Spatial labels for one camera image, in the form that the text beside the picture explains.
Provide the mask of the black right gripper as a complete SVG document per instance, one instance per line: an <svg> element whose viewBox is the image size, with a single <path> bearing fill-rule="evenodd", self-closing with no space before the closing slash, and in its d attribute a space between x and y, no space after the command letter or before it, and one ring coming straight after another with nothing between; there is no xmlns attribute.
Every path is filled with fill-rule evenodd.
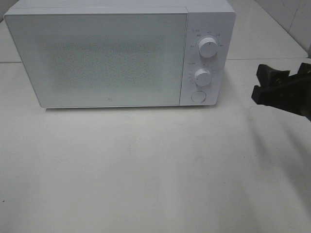
<svg viewBox="0 0 311 233"><path fill-rule="evenodd" d="M251 95L257 105L281 109L311 119L311 65L302 63L295 75L259 64L256 76L260 85L278 85L277 89L255 85Z"/></svg>

